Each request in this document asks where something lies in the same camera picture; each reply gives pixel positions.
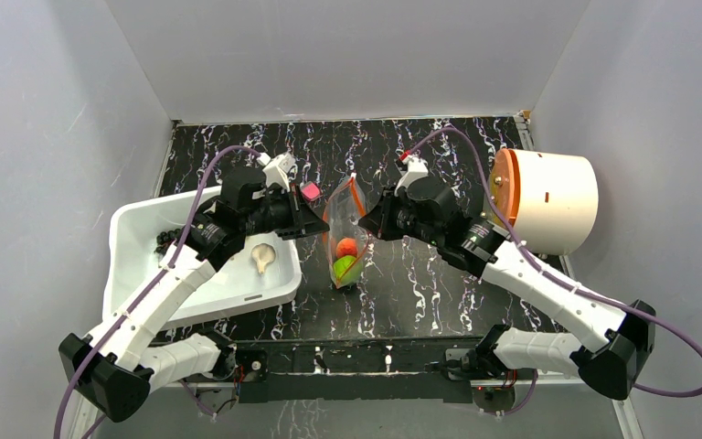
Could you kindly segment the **clear orange zip bag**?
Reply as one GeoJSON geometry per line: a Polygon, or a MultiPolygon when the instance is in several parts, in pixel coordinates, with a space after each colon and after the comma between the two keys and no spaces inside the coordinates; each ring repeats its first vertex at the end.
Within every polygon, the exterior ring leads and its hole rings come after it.
{"type": "Polygon", "coordinates": [[[323,235],[323,245],[330,278],[334,287],[333,263],[337,260],[335,257],[335,245],[338,241],[343,238],[356,239],[359,247],[357,258],[360,258],[366,264],[365,259],[370,240],[369,233],[358,225],[358,221],[366,214],[366,195],[357,182],[356,173],[351,173],[341,181],[339,186],[328,197],[323,213],[323,220],[330,227],[330,230],[323,235]]]}

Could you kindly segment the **green pear toy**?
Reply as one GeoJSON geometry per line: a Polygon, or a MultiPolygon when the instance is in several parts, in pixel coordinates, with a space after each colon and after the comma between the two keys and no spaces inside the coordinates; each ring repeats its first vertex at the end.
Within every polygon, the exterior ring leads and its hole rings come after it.
{"type": "Polygon", "coordinates": [[[333,279],[336,288],[357,283],[365,265],[353,255],[343,256],[333,263],[333,279]]]}

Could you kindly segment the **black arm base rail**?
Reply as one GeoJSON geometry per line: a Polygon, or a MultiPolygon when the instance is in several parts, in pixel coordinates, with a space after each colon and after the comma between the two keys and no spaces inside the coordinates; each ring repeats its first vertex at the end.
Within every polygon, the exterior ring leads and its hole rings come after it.
{"type": "Polygon", "coordinates": [[[164,386],[202,375],[229,382],[239,401],[435,399],[470,402],[473,380],[530,378],[536,364],[504,364],[489,342],[469,337],[260,340],[236,343],[209,330],[149,346],[134,366],[94,352],[73,334],[58,353],[69,383],[114,422],[132,416],[164,386]]]}

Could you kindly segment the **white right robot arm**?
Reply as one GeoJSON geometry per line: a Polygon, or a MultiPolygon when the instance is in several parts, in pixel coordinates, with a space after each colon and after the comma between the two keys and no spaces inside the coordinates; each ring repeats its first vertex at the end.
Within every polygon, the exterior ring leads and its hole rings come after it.
{"type": "Polygon", "coordinates": [[[493,222],[472,217],[435,177],[386,188],[359,226],[382,241],[405,236],[434,247],[450,266],[506,289],[566,328],[536,333],[495,325],[471,350],[448,350],[441,369],[453,380],[503,378],[515,369],[577,376],[599,394],[626,399],[654,345],[652,325],[636,314],[577,294],[546,263],[528,263],[493,222]]]}

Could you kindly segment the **orange peach toy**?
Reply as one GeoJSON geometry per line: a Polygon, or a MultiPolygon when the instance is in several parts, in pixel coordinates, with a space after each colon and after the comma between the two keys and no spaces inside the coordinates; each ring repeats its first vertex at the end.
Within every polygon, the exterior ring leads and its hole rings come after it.
{"type": "Polygon", "coordinates": [[[346,256],[356,258],[358,254],[359,247],[354,238],[343,238],[335,245],[335,257],[337,259],[342,259],[346,256]]]}

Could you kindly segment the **white plastic bin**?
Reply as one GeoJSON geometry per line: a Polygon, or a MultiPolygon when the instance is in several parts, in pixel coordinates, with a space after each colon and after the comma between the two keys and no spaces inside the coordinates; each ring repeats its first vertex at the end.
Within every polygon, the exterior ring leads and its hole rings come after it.
{"type": "MultiPolygon", "coordinates": [[[[106,319],[141,284],[158,272],[155,237],[186,223],[194,190],[135,202],[117,209],[109,228],[110,267],[103,292],[101,316],[106,319]]],[[[165,322],[163,329],[229,318],[291,302],[303,279],[294,241],[276,234],[261,234],[246,240],[244,250],[226,262],[221,271],[201,285],[165,322]],[[250,257],[252,248],[270,244],[276,261],[264,275],[250,257]]]]}

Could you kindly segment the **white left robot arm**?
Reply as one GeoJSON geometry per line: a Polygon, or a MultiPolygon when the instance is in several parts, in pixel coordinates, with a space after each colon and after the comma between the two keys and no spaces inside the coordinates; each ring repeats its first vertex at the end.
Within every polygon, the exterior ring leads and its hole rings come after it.
{"type": "Polygon", "coordinates": [[[161,348],[151,343],[191,295],[242,259],[248,243],[261,235],[289,241],[329,230],[280,170],[238,168],[211,191],[199,187],[182,198],[191,202],[186,222],[152,277],[95,328],[70,333],[58,346],[67,390],[115,423],[167,384],[196,374],[226,380],[235,372],[235,344],[214,332],[161,348]]]}

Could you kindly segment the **black grape bunch toy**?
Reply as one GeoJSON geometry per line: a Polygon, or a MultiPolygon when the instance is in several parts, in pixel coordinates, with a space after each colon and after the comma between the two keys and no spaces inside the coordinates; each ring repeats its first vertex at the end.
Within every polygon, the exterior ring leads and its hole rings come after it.
{"type": "Polygon", "coordinates": [[[182,230],[180,228],[160,232],[155,237],[154,253],[160,256],[165,256],[167,253],[167,249],[172,243],[179,240],[181,234],[182,230]]]}

